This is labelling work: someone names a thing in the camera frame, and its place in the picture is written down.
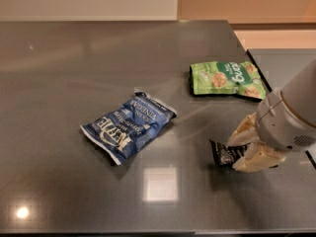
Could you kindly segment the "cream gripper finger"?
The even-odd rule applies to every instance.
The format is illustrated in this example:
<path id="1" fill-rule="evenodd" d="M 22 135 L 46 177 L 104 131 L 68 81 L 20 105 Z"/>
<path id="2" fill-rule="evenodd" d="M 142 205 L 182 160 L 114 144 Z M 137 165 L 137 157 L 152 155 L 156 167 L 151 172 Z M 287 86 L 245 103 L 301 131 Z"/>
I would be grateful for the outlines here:
<path id="1" fill-rule="evenodd" d="M 229 146 L 242 146 L 259 139 L 256 131 L 256 114 L 247 115 L 233 131 L 227 144 Z"/>
<path id="2" fill-rule="evenodd" d="M 254 141 L 249 144 L 244 155 L 233 164 L 233 169 L 244 173 L 258 172 L 283 163 L 286 156 L 286 151 L 272 148 L 262 141 Z"/>

